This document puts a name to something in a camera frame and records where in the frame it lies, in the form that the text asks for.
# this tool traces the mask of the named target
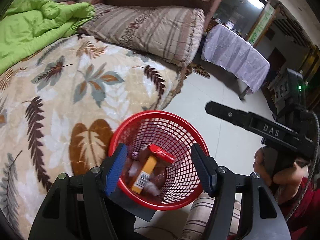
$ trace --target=snack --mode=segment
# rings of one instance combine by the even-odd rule
[[[129,177],[135,176],[141,170],[141,164],[138,161],[133,161],[131,168],[128,172]]]
[[[150,155],[146,163],[144,164],[142,170],[138,176],[133,178],[133,183],[130,187],[135,193],[140,194],[145,184],[148,182],[150,174],[152,173],[154,167],[157,164],[157,158]]]
[[[138,152],[133,152],[131,154],[131,158],[135,161],[138,161],[139,160],[139,153]]]
[[[148,184],[145,192],[151,193],[152,195],[159,195],[159,190],[156,191],[155,188],[159,189],[164,185],[165,167],[170,166],[174,162],[174,156],[157,145],[151,144],[146,148],[144,147],[139,152],[139,163],[143,164],[143,168],[133,177],[131,184],[129,185],[130,189],[135,193],[140,194],[146,184]],[[157,169],[150,179],[156,165]],[[133,168],[130,174],[134,174],[134,171],[136,172],[136,170],[136,168]]]
[[[126,184],[128,184],[130,182],[130,180],[131,180],[131,178],[128,175],[128,171],[130,170],[130,168],[132,166],[132,162],[133,162],[133,160],[128,157],[125,160],[124,167],[122,169],[121,177],[122,177],[122,179],[124,180],[124,182]]]

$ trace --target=blue gripper pad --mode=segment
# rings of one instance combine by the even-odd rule
[[[110,157],[110,161],[113,161],[113,163],[110,170],[106,174],[106,185],[104,189],[104,192],[107,196],[109,196],[116,189],[127,155],[128,148],[125,144],[121,143]]]
[[[204,192],[208,193],[210,197],[213,197],[217,185],[217,173],[215,171],[218,167],[217,163],[212,157],[204,154],[198,143],[194,143],[191,146],[190,155]]]

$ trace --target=striped pillow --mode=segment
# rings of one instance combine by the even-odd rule
[[[194,58],[204,25],[201,9],[177,6],[95,6],[96,16],[78,32],[145,51],[186,67]]]

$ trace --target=green comforter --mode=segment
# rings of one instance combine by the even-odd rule
[[[90,3],[14,0],[0,21],[0,74],[92,19]]]

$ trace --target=bedspread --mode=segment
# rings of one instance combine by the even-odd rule
[[[100,165],[119,124],[163,109],[183,71],[150,54],[74,35],[0,76],[0,208],[24,239],[61,172]]]
[[[75,34],[94,14],[88,2],[14,0],[0,21],[0,74],[56,40]]]
[[[201,58],[223,67],[255,93],[265,80],[270,63],[251,44],[218,24],[207,35]]]

